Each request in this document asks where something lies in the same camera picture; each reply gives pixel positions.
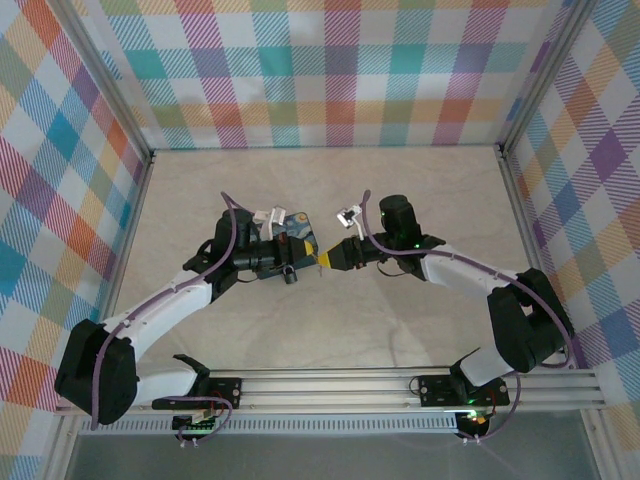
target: checkered pattern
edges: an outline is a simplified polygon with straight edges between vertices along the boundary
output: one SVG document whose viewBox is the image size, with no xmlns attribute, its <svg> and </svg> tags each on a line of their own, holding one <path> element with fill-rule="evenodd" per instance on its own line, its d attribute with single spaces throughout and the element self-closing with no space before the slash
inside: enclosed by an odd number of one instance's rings
<svg viewBox="0 0 640 480">
<path fill-rule="evenodd" d="M 598 3 L 512 164 L 544 266 L 637 462 L 640 2 Z"/>
<path fill-rule="evenodd" d="M 149 142 L 174 149 L 494 143 L 549 8 L 548 0 L 75 4 Z"/>
<path fill-rule="evenodd" d="M 69 329 L 99 316 L 143 165 L 45 0 L 0 11 L 0 478 L 30 479 Z"/>
</svg>

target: metal bar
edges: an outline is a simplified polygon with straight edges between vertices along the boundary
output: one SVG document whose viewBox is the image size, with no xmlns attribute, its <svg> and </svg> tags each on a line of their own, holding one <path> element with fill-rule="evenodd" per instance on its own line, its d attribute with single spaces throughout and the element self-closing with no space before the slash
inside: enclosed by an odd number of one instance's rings
<svg viewBox="0 0 640 480">
<path fill-rule="evenodd" d="M 540 105 L 540 102 L 542 102 L 549 86 L 555 80 L 575 39 L 578 37 L 578 34 L 597 3 L 598 2 L 594 0 L 577 0 L 564 24 L 560 27 L 560 35 L 552 45 L 550 53 L 543 61 L 533 88 L 524 99 L 522 106 L 514 118 L 511 129 L 505 137 L 504 151 L 507 157 L 509 157 L 529 125 L 535 110 Z"/>
<path fill-rule="evenodd" d="M 65 478 L 73 447 L 78 438 L 78 430 L 81 424 L 80 417 L 54 417 L 54 425 L 49 431 L 47 448 L 35 476 L 38 480 L 59 480 Z"/>
<path fill-rule="evenodd" d="M 522 198 L 522 195 L 520 195 L 520 190 L 516 187 L 516 181 L 509 162 L 507 162 L 500 147 L 497 145 L 495 146 L 495 154 L 500 174 L 502 175 L 502 181 L 504 182 L 504 187 L 506 188 L 507 195 L 509 196 L 518 232 L 522 239 L 522 245 L 524 247 L 524 253 L 527 256 L 527 261 L 533 268 L 544 271 L 542 268 L 542 256 L 538 249 L 538 244 L 531 233 L 532 230 L 529 226 L 529 221 L 527 220 L 527 215 L 524 210 L 524 199 Z"/>
<path fill-rule="evenodd" d="M 151 181 L 153 166 L 154 162 L 151 161 L 144 166 L 142 171 L 140 187 L 138 188 L 138 194 L 136 195 L 136 199 L 133 203 L 131 218 L 127 225 L 124 242 L 122 242 L 122 249 L 118 255 L 118 263 L 113 275 L 113 280 L 107 292 L 107 300 L 104 304 L 104 308 L 102 309 L 101 319 L 110 317 L 116 309 L 116 303 L 118 302 L 118 296 L 120 295 L 120 286 L 122 285 L 127 263 L 129 262 L 129 255 L 131 254 L 131 247 L 133 246 L 133 240 L 136 235 L 138 223 L 140 222 L 140 215 L 142 215 L 144 199 L 147 196 L 147 191 L 149 190 L 149 182 Z"/>
<path fill-rule="evenodd" d="M 498 141 L 500 138 L 503 138 L 502 133 L 505 130 L 505 123 L 509 116 L 509 112 L 511 111 L 511 108 L 513 107 L 513 104 L 515 103 L 516 98 L 529 75 L 531 67 L 538 56 L 538 52 L 544 43 L 547 32 L 551 29 L 553 22 L 562 7 L 563 1 L 564 0 L 547 1 L 541 16 L 537 21 L 534 33 L 527 42 L 527 48 L 520 60 L 520 66 L 513 74 L 511 84 L 505 92 L 500 106 L 500 111 L 493 121 L 493 126 L 486 137 L 487 144 L 490 145 Z"/>
<path fill-rule="evenodd" d="M 116 119 L 120 122 L 129 138 L 134 141 L 145 161 L 149 162 L 152 157 L 152 149 L 142 134 L 142 130 L 140 130 L 127 102 L 122 97 L 115 79 L 102 60 L 100 52 L 96 49 L 82 20 L 78 17 L 78 12 L 76 12 L 69 0 L 47 1 L 53 13 L 58 17 L 58 21 L 64 31 L 76 47 L 82 62 L 93 77 L 100 92 L 111 107 L 111 110 L 113 110 Z"/>
<path fill-rule="evenodd" d="M 242 400 L 239 415 L 257 414 L 388 414 L 416 412 L 465 412 L 469 405 L 458 407 L 420 406 L 410 392 L 409 382 L 417 375 L 448 373 L 443 368 L 380 368 L 320 370 L 218 371 L 213 377 L 240 377 Z M 534 371 L 521 376 L 522 395 L 519 409 L 559 411 L 600 408 L 602 392 L 590 370 Z M 507 377 L 513 392 L 515 379 Z M 158 413 L 149 405 L 132 413 Z M 73 405 L 61 405 L 59 415 L 85 415 Z"/>
<path fill-rule="evenodd" d="M 142 90 L 140 81 L 133 71 L 122 45 L 109 22 L 109 18 L 104 11 L 102 3 L 100 0 L 84 0 L 84 5 L 98 34 L 100 35 L 100 39 L 104 42 L 107 50 L 111 54 L 113 62 L 118 67 L 118 70 L 122 75 L 122 84 L 124 85 L 124 88 L 126 88 L 131 102 L 139 109 L 140 114 L 144 116 L 147 122 L 145 126 L 145 138 L 148 139 L 148 142 L 153 148 L 168 147 L 164 134 L 162 133 L 162 129 L 158 124 L 158 119 L 153 113 L 147 96 Z"/>
<path fill-rule="evenodd" d="M 582 412 L 582 420 L 600 476 L 606 480 L 635 478 L 629 472 L 620 443 L 611 431 L 607 413 L 602 410 L 585 410 Z"/>
</svg>

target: yellow object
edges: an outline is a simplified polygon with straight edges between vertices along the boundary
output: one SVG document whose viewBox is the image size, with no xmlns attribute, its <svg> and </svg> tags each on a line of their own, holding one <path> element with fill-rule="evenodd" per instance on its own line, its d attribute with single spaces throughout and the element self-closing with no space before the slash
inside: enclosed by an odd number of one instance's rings
<svg viewBox="0 0 640 480">
<path fill-rule="evenodd" d="M 307 255 L 313 255 L 313 245 L 306 240 L 304 241 L 304 250 L 307 252 Z"/>
<path fill-rule="evenodd" d="M 329 261 L 329 252 L 325 252 L 318 256 L 318 265 L 325 268 L 331 268 L 331 262 Z"/>
</svg>

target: plaid wall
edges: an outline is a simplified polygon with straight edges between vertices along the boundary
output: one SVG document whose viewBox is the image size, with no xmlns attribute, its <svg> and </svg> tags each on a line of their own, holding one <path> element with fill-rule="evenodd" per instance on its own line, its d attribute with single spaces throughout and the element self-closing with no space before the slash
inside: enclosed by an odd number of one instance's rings
<svg viewBox="0 0 640 480">
<path fill-rule="evenodd" d="M 640 472 L 639 0 L 600 0 L 511 162 L 545 268 Z"/>
<path fill-rule="evenodd" d="M 493 144 L 558 6 L 74 3 L 157 148 Z"/>
<path fill-rule="evenodd" d="M 69 329 L 97 319 L 139 154 L 44 0 L 0 0 L 0 479 L 32 478 Z"/>
<path fill-rule="evenodd" d="M 544 42 L 540 46 L 540 50 L 538 50 L 538 54 L 536 55 L 535 60 L 531 64 L 529 68 L 529 72 L 520 87 L 520 91 L 518 92 L 518 96 L 515 101 L 511 105 L 511 109 L 509 110 L 509 114 L 507 115 L 507 119 L 502 126 L 502 131 L 500 132 L 500 136 L 497 143 L 503 143 L 509 131 L 511 130 L 511 126 L 513 125 L 513 120 L 516 115 L 520 111 L 520 107 L 522 107 L 522 102 L 527 98 L 531 89 L 536 84 L 538 79 L 538 74 L 540 73 L 540 68 L 542 67 L 544 61 L 547 56 L 552 52 L 554 42 L 558 39 L 562 31 L 562 27 L 564 26 L 564 22 L 567 20 L 569 13 L 573 9 L 576 0 L 563 0 L 562 6 L 560 10 L 556 14 L 553 24 L 551 28 L 547 32 L 544 38 Z"/>
</svg>

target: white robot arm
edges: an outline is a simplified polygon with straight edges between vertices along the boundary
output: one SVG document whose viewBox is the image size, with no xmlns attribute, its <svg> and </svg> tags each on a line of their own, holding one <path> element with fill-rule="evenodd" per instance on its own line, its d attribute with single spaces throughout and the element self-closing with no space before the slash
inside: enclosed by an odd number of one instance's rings
<svg viewBox="0 0 640 480">
<path fill-rule="evenodd" d="M 342 209 L 338 213 L 341 223 L 347 228 L 359 225 L 357 217 L 366 212 L 365 205 Z M 405 273 L 422 281 L 486 298 L 494 342 L 471 352 L 451 367 L 451 381 L 461 401 L 512 371 L 530 371 L 565 347 L 567 338 L 573 336 L 571 323 L 541 271 L 529 269 L 518 273 L 481 264 L 462 255 L 444 240 L 423 235 L 413 207 L 403 195 L 382 199 L 380 215 L 383 233 L 371 234 L 366 218 L 363 218 L 368 237 L 345 238 L 320 255 L 318 263 L 328 268 L 350 270 L 362 268 L 372 261 L 385 262 L 393 258 Z"/>
<path fill-rule="evenodd" d="M 161 336 L 231 288 L 238 271 L 281 273 L 286 283 L 293 283 L 296 265 L 313 253 L 309 242 L 284 233 L 260 240 L 253 216 L 245 210 L 235 210 L 235 217 L 235 244 L 219 268 L 211 271 L 232 243 L 229 211 L 218 221 L 215 237 L 163 288 L 102 324 L 77 324 L 60 364 L 56 392 L 87 413 L 97 399 L 103 425 L 115 422 L 132 405 L 167 396 L 210 395 L 209 371 L 185 355 L 175 355 L 166 365 L 139 367 L 138 362 Z"/>
</svg>

